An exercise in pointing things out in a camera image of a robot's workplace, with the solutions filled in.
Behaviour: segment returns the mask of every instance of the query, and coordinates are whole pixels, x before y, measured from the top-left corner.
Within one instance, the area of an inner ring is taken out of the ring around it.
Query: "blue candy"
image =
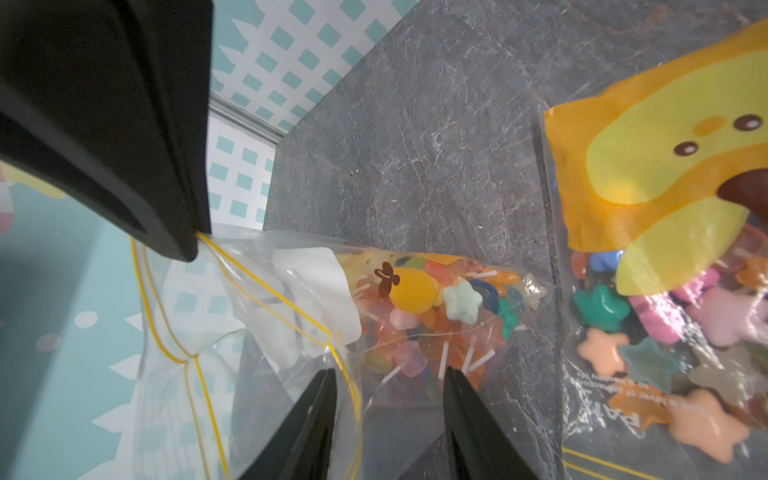
[[[482,307],[495,315],[498,313],[498,290],[488,282],[474,279],[469,280],[472,289],[482,295]]]
[[[615,272],[619,267],[619,260],[621,260],[622,255],[624,255],[623,250],[591,253],[589,256],[589,269],[599,273]]]

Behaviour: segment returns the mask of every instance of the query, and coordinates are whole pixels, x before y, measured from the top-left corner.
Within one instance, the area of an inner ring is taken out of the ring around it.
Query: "bag of candy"
[[[765,475],[767,74],[763,21],[544,114],[576,478]]]
[[[481,389],[547,294],[530,273],[464,257],[215,233],[192,263],[134,244],[140,478],[237,478],[327,368],[329,478],[397,478],[445,428],[447,367]]]

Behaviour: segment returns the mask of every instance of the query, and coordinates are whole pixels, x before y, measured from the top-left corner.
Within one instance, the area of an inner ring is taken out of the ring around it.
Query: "peach star candy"
[[[619,345],[629,345],[629,337],[623,333],[606,333],[590,328],[586,341],[579,345],[576,351],[581,358],[592,364],[595,373],[610,377],[627,371],[627,364],[619,355]]]
[[[750,430],[720,406],[707,389],[694,390],[688,397],[667,396],[672,415],[670,434],[685,445],[697,447],[721,463],[733,460],[733,446],[750,436]]]
[[[746,269],[736,275],[736,280],[750,288],[768,289],[768,258],[750,257],[746,259]]]
[[[666,425],[672,421],[672,415],[664,406],[664,394],[647,383],[621,383],[621,391],[608,400],[608,406],[627,417],[636,415],[641,432],[652,423]]]

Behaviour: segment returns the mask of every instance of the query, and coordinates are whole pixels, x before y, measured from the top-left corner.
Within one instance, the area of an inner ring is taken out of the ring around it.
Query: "star-shaped candy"
[[[741,406],[758,392],[768,392],[768,379],[752,366],[750,353],[742,346],[724,352],[697,347],[701,365],[693,369],[690,381],[717,390],[723,400]]]
[[[478,310],[482,305],[482,295],[472,289],[464,279],[454,286],[447,286],[442,291],[445,302],[445,314],[451,320],[461,320],[474,325],[478,321]]]
[[[676,356],[659,348],[659,342],[647,337],[637,345],[619,346],[621,358],[627,363],[629,378],[646,382],[664,393],[672,391],[672,375],[684,370]]]
[[[768,343],[768,302],[759,296],[713,286],[685,311],[715,346],[731,346],[739,340]]]
[[[573,299],[581,321],[604,332],[618,332],[630,312],[629,303],[605,285],[591,292],[578,291]]]
[[[619,355],[619,345],[629,345],[629,337],[623,333],[611,334],[591,328],[587,331],[587,339],[576,351],[592,364],[595,373],[609,377],[627,371],[627,364]]]
[[[746,259],[746,268],[736,275],[744,286],[754,289],[768,289],[768,258],[750,257]]]
[[[515,284],[515,288],[523,294],[525,304],[533,310],[536,310],[541,299],[547,296],[547,289],[541,286],[532,273],[526,273],[523,280]]]
[[[608,400],[608,406],[627,417],[637,415],[641,432],[645,432],[652,423],[666,425],[672,421],[664,403],[662,392],[653,386],[635,382],[621,383],[621,391]]]
[[[688,397],[668,396],[667,409],[672,415],[672,437],[718,462],[730,463],[733,446],[750,436],[750,430],[725,413],[720,401],[706,389],[694,390]]]

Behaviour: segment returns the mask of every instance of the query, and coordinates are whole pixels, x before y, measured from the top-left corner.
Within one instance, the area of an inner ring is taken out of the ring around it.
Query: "white and teal patterned wall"
[[[214,0],[211,87],[289,131],[418,0]]]
[[[213,223],[261,230],[274,158],[274,147],[208,118],[206,169]]]

